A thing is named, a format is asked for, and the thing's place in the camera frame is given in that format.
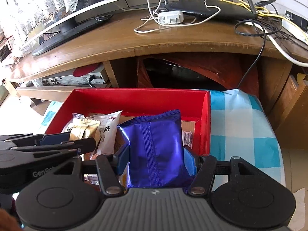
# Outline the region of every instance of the gray textured gripper base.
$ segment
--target gray textured gripper base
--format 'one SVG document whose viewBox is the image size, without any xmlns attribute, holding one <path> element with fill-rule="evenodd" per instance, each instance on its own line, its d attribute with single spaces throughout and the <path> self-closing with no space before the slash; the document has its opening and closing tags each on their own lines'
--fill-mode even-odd
<svg viewBox="0 0 308 231">
<path fill-rule="evenodd" d="M 69 231 L 239 231 L 215 215 L 205 199 L 180 188 L 132 188 L 125 196 L 107 199 L 86 223 Z M 276 231 L 288 231 L 287 227 Z"/>
</svg>

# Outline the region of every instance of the red box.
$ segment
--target red box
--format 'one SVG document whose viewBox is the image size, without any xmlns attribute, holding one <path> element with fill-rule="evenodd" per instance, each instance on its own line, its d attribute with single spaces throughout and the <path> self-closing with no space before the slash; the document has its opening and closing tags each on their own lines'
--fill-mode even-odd
<svg viewBox="0 0 308 231">
<path fill-rule="evenodd" d="M 122 116 L 157 115 L 179 109 L 182 121 L 195 122 L 192 149 L 209 154 L 211 136 L 210 92 L 178 89 L 75 89 L 65 100 L 46 134 L 60 133 L 72 119 L 72 113 L 110 114 L 122 110 Z"/>
</svg>

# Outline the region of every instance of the circular cap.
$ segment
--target circular cap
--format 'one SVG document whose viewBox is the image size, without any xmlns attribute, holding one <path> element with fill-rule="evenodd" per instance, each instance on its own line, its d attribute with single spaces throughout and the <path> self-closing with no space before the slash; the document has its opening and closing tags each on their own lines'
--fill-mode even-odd
<svg viewBox="0 0 308 231">
<path fill-rule="evenodd" d="M 211 194 L 215 211 L 229 223 L 247 229 L 286 225 L 295 210 L 292 193 L 273 179 L 238 176 Z"/>
<path fill-rule="evenodd" d="M 202 195 L 205 193 L 205 189 L 203 187 L 192 187 L 190 191 L 194 195 Z"/>
<path fill-rule="evenodd" d="M 1 154 L 0 155 L 0 162 L 11 161 L 14 158 L 15 158 L 15 156 L 12 155 L 12 154 Z"/>
<path fill-rule="evenodd" d="M 119 194 L 120 192 L 121 192 L 121 189 L 117 186 L 108 187 L 106 189 L 106 193 L 110 195 L 116 195 L 116 194 Z"/>
<path fill-rule="evenodd" d="M 62 208 L 74 198 L 73 193 L 65 188 L 54 187 L 45 189 L 37 196 L 37 201 L 47 208 Z"/>
<path fill-rule="evenodd" d="M 35 230 L 67 230 L 91 218 L 100 203 L 99 192 L 79 177 L 47 173 L 20 192 L 16 211 Z"/>
<path fill-rule="evenodd" d="M 246 188 L 238 193 L 239 201 L 250 208 L 265 208 L 272 204 L 274 197 L 270 192 L 259 188 Z"/>
</svg>

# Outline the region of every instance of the white snack wrapper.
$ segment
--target white snack wrapper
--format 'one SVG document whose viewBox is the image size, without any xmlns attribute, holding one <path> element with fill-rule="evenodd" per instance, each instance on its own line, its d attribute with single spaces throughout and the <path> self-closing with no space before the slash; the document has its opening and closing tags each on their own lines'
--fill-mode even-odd
<svg viewBox="0 0 308 231">
<path fill-rule="evenodd" d="M 98 130 L 101 135 L 100 142 L 97 146 L 95 155 L 101 154 L 113 154 L 116 140 L 116 131 L 118 129 L 118 123 L 122 111 L 114 112 L 108 115 L 93 115 L 87 117 L 100 121 Z"/>
<path fill-rule="evenodd" d="M 193 134 L 192 132 L 187 132 L 182 130 L 182 140 L 183 140 L 183 146 L 189 146 L 190 148 L 193 148 Z"/>
<path fill-rule="evenodd" d="M 74 119 L 85 118 L 84 115 L 78 114 L 78 113 L 72 113 L 72 115 L 73 115 L 73 119 L 71 119 L 71 120 L 65 125 L 65 127 L 62 129 L 62 133 L 63 133 L 63 132 L 69 132 L 69 131 L 71 131 L 71 128 L 73 127 L 72 123 L 73 123 Z"/>
</svg>

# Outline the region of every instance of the yellow cable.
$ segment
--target yellow cable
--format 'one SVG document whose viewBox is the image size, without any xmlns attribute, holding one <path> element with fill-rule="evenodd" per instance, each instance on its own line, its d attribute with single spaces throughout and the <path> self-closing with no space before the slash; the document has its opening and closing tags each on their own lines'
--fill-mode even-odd
<svg viewBox="0 0 308 231">
<path fill-rule="evenodd" d="M 238 5 L 238 6 L 242 6 L 242 7 L 246 8 L 248 11 L 251 12 L 251 10 L 249 9 L 249 7 L 250 7 L 249 4 L 246 3 L 246 2 L 244 2 L 243 0 L 237 0 L 237 1 L 239 1 L 239 2 L 237 2 L 237 3 L 236 3 L 236 2 L 232 2 L 232 1 L 228 1 L 228 0 L 221 0 L 221 1 L 227 2 L 227 3 L 230 3 L 230 4 L 235 4 L 235 5 Z M 285 18 L 285 17 L 283 17 L 283 16 L 281 16 L 281 15 L 271 14 L 271 13 L 269 12 L 269 10 L 266 9 L 265 7 L 255 6 L 255 9 L 256 9 L 256 11 L 257 11 L 257 15 L 258 15 L 258 16 L 261 16 L 261 17 L 276 17 L 276 18 L 281 18 L 281 19 L 283 19 L 283 20 L 286 20 L 286 21 L 289 22 L 290 24 L 292 24 L 292 25 L 294 25 L 295 27 L 297 27 L 297 28 L 303 33 L 303 35 L 304 35 L 306 41 L 308 42 L 308 37 L 307 37 L 307 35 L 305 34 L 305 32 L 304 32 L 299 26 L 297 26 L 294 22 L 288 20 L 287 18 Z"/>
</svg>

